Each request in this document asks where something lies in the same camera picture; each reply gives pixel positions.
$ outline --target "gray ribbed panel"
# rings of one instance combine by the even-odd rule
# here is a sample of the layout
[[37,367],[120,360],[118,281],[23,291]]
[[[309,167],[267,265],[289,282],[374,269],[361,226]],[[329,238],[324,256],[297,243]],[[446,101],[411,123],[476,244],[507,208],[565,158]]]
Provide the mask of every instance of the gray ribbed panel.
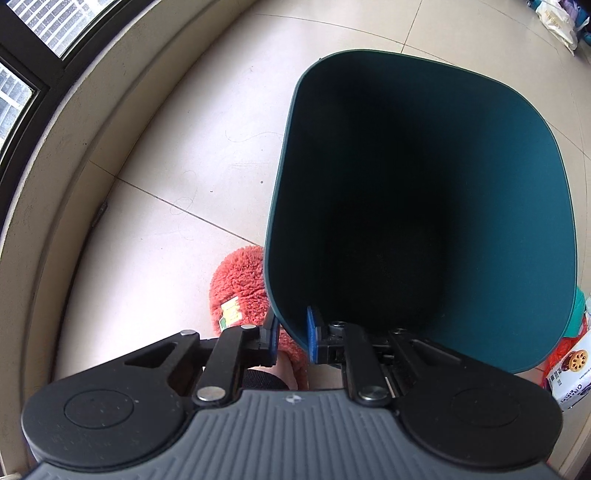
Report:
[[183,437],[142,465],[111,473],[42,464],[30,480],[550,480],[543,464],[517,472],[460,469],[411,443],[392,414],[361,407],[344,390],[245,391],[234,405],[201,411]]

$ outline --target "black fabric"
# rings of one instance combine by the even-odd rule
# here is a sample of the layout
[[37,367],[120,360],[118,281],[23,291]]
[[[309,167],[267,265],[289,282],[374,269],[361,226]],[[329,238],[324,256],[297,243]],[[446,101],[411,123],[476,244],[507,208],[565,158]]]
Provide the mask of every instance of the black fabric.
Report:
[[246,370],[242,377],[242,388],[251,390],[289,390],[279,377],[261,370]]

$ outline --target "yellow tag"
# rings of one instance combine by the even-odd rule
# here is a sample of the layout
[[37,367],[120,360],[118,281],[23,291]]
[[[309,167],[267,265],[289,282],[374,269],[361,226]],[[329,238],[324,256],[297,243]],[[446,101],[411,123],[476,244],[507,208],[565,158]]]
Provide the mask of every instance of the yellow tag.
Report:
[[242,320],[242,312],[240,311],[238,297],[222,303],[222,318],[219,320],[222,331],[240,320]]

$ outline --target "black window frame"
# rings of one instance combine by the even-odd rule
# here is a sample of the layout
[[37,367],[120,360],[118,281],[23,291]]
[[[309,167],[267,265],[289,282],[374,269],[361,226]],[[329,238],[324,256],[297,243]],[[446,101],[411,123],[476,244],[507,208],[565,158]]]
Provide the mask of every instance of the black window frame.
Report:
[[157,0],[116,0],[58,57],[0,0],[0,62],[33,95],[0,150],[0,219],[4,224],[22,174],[51,117],[68,91],[104,48]]

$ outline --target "window pane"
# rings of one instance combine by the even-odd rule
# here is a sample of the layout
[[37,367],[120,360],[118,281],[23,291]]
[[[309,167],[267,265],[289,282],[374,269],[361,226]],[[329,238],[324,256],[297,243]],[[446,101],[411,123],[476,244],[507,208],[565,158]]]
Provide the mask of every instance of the window pane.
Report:
[[33,90],[0,63],[0,148],[32,95]]
[[61,57],[114,0],[9,0],[8,6]]

